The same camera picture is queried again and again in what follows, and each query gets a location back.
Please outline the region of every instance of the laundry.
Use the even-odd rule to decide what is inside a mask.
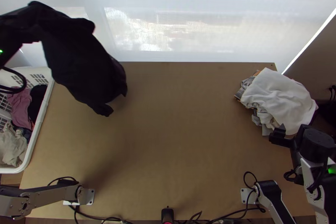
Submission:
[[[26,128],[22,128],[22,127],[18,127],[18,126],[16,126],[14,123],[13,123],[13,121],[11,121],[11,123],[12,123],[12,126],[13,126],[13,129],[14,129],[14,131],[17,131],[18,129],[19,130],[22,130],[22,135],[23,135],[23,137],[27,140],[27,143],[29,143],[29,141],[30,141],[30,137],[32,136],[32,131],[30,130],[30,129],[26,129]]]
[[[126,96],[126,73],[93,36],[95,24],[31,2],[20,13],[28,27],[23,43],[41,41],[54,80],[97,114],[109,116],[106,103]]]
[[[245,89],[240,102],[255,108],[267,128],[284,124],[286,134],[295,134],[309,124],[317,105],[305,87],[276,71],[264,68]]]
[[[0,164],[18,167],[25,156],[27,140],[21,130],[14,131],[10,122],[7,122],[0,132]]]
[[[245,90],[247,89],[247,87],[252,83],[252,81],[255,79],[255,77],[260,73],[260,71],[256,71],[251,77],[244,79],[241,84],[240,84],[240,89],[237,91],[237,93],[234,95],[234,97],[237,100],[240,100],[243,93],[245,92]]]
[[[12,120],[17,127],[23,127],[32,130],[33,124],[28,116],[28,106],[32,101],[30,90],[25,89],[17,94],[8,94],[7,101],[11,105]]]
[[[33,87],[30,91],[31,103],[28,107],[28,116],[34,123],[36,123],[39,109],[45,96],[45,91],[47,90],[47,87],[47,85],[37,85]]]

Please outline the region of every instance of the pink clothing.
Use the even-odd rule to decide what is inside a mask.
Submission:
[[[28,106],[32,101],[30,89],[25,89],[17,94],[8,94],[7,101],[12,106],[12,121],[17,127],[23,127],[32,130],[33,124],[28,116]]]

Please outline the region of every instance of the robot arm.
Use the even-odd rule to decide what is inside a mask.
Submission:
[[[282,191],[274,180],[258,181],[253,189],[242,188],[240,194],[243,204],[246,204],[248,199],[249,204],[260,204],[266,207],[275,224],[295,224],[293,217],[282,201]]]
[[[301,125],[293,139],[286,139],[285,134],[282,126],[269,136],[271,143],[291,150],[294,169],[290,174],[295,177],[286,173],[285,179],[304,187],[317,224],[336,223],[336,164],[330,158],[336,150],[333,138],[308,125]]]
[[[56,185],[31,189],[0,187],[0,216],[14,220],[31,213],[32,209],[63,200],[64,205],[92,205],[93,189],[84,189],[78,181],[60,179]]]

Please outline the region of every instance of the pile of clothes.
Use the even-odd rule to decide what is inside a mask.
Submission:
[[[301,83],[268,68],[243,80],[234,97],[253,109],[252,121],[262,127],[264,136],[281,124],[287,135],[296,134],[301,124],[310,123],[318,108]]]
[[[12,121],[8,121],[0,132],[0,164],[21,165],[46,90],[47,85],[37,85],[7,95],[8,104],[12,107]]]

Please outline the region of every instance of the black clothing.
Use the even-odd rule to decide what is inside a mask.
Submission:
[[[17,17],[26,25],[21,42],[42,42],[54,80],[97,114],[109,116],[113,109],[105,103],[126,96],[126,74],[93,36],[95,24],[36,1]]]
[[[43,98],[45,97],[45,91],[47,90],[47,85],[37,85],[30,90],[31,103],[27,109],[28,116],[32,122],[36,123],[37,116],[39,114],[39,109],[41,107]]]

